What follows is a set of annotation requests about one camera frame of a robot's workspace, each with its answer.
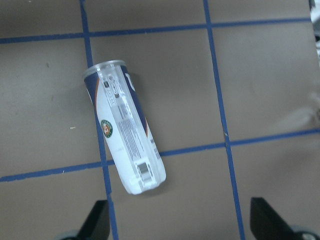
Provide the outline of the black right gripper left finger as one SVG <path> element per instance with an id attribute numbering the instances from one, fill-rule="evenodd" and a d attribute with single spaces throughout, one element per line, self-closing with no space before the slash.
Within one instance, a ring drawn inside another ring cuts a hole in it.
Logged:
<path id="1" fill-rule="evenodd" d="M 78 240 L 107 240 L 110 236 L 109 203 L 98 200 L 81 226 Z"/>

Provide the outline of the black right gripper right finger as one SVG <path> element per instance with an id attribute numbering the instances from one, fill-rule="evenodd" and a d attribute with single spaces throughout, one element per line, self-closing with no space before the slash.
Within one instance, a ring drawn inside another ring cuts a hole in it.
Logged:
<path id="1" fill-rule="evenodd" d="M 256 240 L 293 238 L 293 230 L 263 197 L 251 198 L 249 225 Z"/>

